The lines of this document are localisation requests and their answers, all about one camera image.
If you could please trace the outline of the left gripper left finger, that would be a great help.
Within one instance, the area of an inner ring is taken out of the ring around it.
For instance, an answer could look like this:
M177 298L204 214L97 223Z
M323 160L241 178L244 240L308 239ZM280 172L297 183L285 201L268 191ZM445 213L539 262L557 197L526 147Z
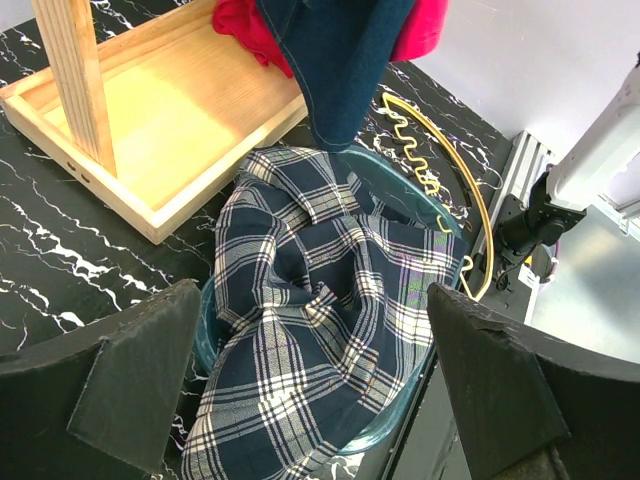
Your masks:
M1 357L4 479L148 479L162 470L201 293L139 304Z

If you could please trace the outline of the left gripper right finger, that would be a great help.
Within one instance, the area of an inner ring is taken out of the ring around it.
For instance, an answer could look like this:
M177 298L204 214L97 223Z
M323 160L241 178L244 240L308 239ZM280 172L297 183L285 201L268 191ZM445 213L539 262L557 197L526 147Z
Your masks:
M428 315L474 479L636 479L639 366L442 284Z

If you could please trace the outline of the navy plaid skirt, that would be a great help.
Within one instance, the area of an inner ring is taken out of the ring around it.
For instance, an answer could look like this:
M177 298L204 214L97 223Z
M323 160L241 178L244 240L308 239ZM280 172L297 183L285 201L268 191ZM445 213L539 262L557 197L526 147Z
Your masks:
M388 407L426 358L431 284L464 243L394 211L334 155L251 152L218 218L224 341L185 479L302 479Z

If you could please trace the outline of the blue denim garment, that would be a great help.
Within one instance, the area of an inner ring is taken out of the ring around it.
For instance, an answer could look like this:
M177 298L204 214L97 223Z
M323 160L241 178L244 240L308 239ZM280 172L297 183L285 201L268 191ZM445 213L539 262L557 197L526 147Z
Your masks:
M261 17L293 70L316 145L349 146L414 3L258 1Z

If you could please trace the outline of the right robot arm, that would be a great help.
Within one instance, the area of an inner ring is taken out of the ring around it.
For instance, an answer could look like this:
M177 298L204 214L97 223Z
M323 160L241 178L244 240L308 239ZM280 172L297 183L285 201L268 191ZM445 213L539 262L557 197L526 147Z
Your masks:
M586 217L586 209L615 175L639 154L639 66L569 153L530 190L523 212L501 222L492 251L509 263L495 280L503 291L509 274L540 245L551 246Z

